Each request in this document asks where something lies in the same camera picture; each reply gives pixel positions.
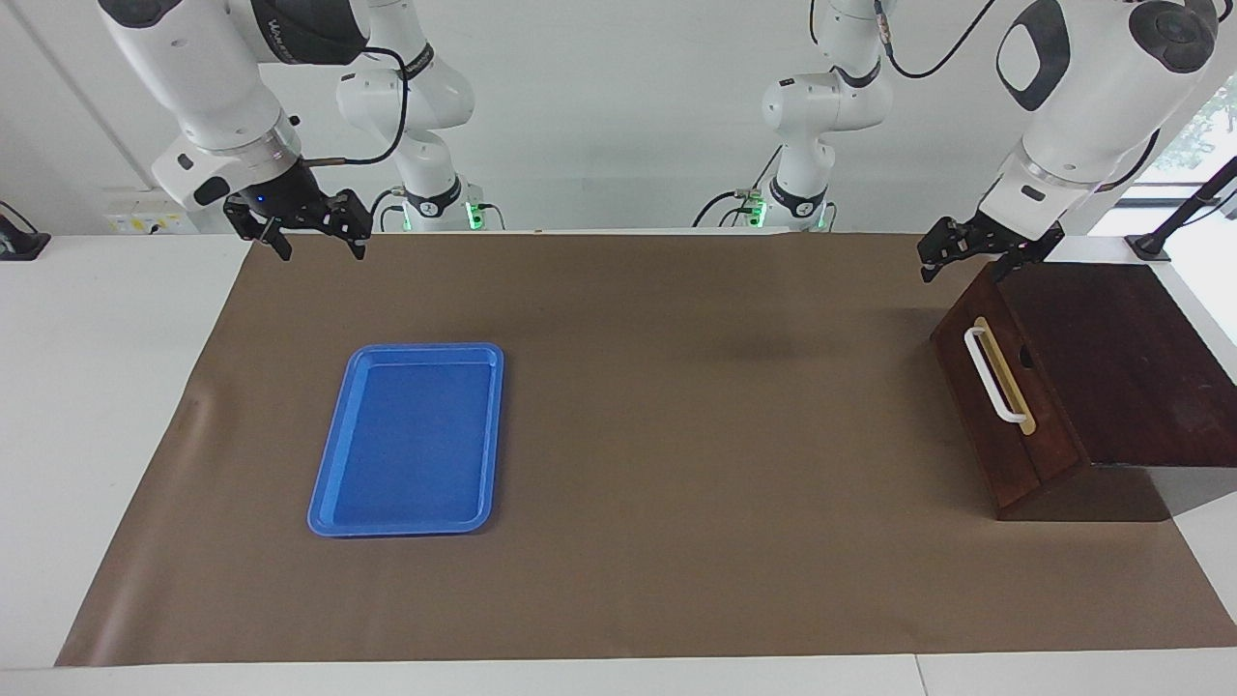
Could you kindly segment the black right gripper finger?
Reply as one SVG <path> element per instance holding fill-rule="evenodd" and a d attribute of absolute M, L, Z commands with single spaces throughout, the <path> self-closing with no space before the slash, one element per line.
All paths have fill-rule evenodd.
<path fill-rule="evenodd" d="M 245 242 L 262 244 L 262 246 L 272 248 L 280 260 L 291 260 L 292 247 L 285 239 L 278 218 L 257 216 L 242 198 L 226 198 L 224 215 L 239 239 Z"/>
<path fill-rule="evenodd" d="M 367 204 L 353 189 L 344 189 L 324 198 L 324 234 L 344 242 L 355 260 L 365 260 L 374 227 Z"/>

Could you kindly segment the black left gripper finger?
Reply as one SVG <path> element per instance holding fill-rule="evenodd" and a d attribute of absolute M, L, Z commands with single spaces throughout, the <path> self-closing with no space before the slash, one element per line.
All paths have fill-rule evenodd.
<path fill-rule="evenodd" d="M 993 283 L 999 283 L 1017 269 L 1023 269 L 1025 265 L 1038 265 L 1040 261 L 1042 253 L 1037 248 L 1018 246 L 1001 253 L 997 260 L 992 261 L 987 268 L 987 277 Z"/>
<path fill-rule="evenodd" d="M 946 265 L 972 256 L 971 247 L 977 239 L 976 234 L 977 227 L 972 223 L 957 223 L 955 218 L 940 218 L 918 242 L 923 282 L 931 283 Z"/>

